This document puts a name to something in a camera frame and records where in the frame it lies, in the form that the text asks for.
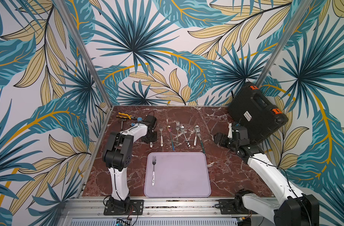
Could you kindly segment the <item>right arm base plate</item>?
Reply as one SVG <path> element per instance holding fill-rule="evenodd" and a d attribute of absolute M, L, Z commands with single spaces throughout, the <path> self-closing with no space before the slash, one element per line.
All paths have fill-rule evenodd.
<path fill-rule="evenodd" d="M 214 207 L 220 210 L 222 215 L 244 215 L 249 213 L 249 211 L 240 204 L 239 200 L 235 201 L 235 199 L 220 199 Z"/>

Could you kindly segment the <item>spoon with black-white handle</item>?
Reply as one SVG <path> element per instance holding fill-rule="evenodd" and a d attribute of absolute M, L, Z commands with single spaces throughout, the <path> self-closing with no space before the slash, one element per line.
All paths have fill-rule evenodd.
<path fill-rule="evenodd" d="M 189 142 L 189 140 L 187 139 L 187 137 L 185 135 L 185 127 L 183 125 L 180 126 L 180 130 L 181 130 L 181 133 L 182 133 L 182 135 L 184 137 L 184 140 L 185 140 L 187 146 L 191 147 L 190 142 Z"/>

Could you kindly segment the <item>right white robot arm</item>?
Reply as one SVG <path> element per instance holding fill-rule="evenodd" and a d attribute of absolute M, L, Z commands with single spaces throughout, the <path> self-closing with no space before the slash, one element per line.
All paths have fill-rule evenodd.
<path fill-rule="evenodd" d="M 229 135 L 216 133 L 214 143 L 235 152 L 261 177 L 277 200 L 267 201 L 256 194 L 243 192 L 241 205 L 276 226 L 319 225 L 320 204 L 317 198 L 304 194 L 289 181 L 284 169 L 274 166 L 260 147 L 251 145 L 247 128 L 233 126 L 229 132 Z"/>

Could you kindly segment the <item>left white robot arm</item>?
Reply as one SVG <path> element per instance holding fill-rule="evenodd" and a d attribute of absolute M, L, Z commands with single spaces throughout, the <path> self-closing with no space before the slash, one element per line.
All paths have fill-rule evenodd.
<path fill-rule="evenodd" d="M 111 208 L 122 212 L 129 210 L 131 204 L 127 168 L 132 159 L 133 143 L 139 139 L 146 143 L 157 141 L 156 124 L 157 118 L 154 115 L 147 115 L 129 129 L 110 133 L 102 160 L 111 175 L 112 194 L 109 198 Z"/>

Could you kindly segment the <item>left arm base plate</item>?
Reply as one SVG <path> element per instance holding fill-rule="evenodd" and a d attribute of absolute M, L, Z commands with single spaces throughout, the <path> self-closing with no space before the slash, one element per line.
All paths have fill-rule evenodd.
<path fill-rule="evenodd" d="M 133 215 L 139 216 L 143 214 L 144 200 L 127 200 L 127 202 L 119 200 L 107 200 L 104 209 L 104 216 L 122 216 Z"/>

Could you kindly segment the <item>iridescent spoon with blue handle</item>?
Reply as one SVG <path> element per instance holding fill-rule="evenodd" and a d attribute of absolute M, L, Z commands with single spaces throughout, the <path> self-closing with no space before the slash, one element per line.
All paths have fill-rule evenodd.
<path fill-rule="evenodd" d="M 168 130 L 169 135 L 170 135 L 172 150 L 175 152 L 174 141 L 173 141 L 173 137 L 172 137 L 172 127 L 171 127 L 171 125 L 167 126 L 167 130 Z"/>

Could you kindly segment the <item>ornate all-silver fork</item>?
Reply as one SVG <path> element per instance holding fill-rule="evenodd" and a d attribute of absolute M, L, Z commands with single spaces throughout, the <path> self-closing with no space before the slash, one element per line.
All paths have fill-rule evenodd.
<path fill-rule="evenodd" d="M 177 121 L 176 122 L 176 137 L 177 137 L 177 141 L 179 141 L 179 131 L 180 131 L 180 122 Z"/>

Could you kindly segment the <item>fork with white Pochacco handle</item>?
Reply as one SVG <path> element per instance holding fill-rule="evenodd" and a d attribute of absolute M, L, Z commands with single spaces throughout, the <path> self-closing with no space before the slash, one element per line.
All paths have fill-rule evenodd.
<path fill-rule="evenodd" d="M 152 157 L 152 164 L 153 164 L 153 171 L 152 171 L 152 186 L 155 185 L 155 165 L 157 163 L 157 158 L 156 156 Z"/>

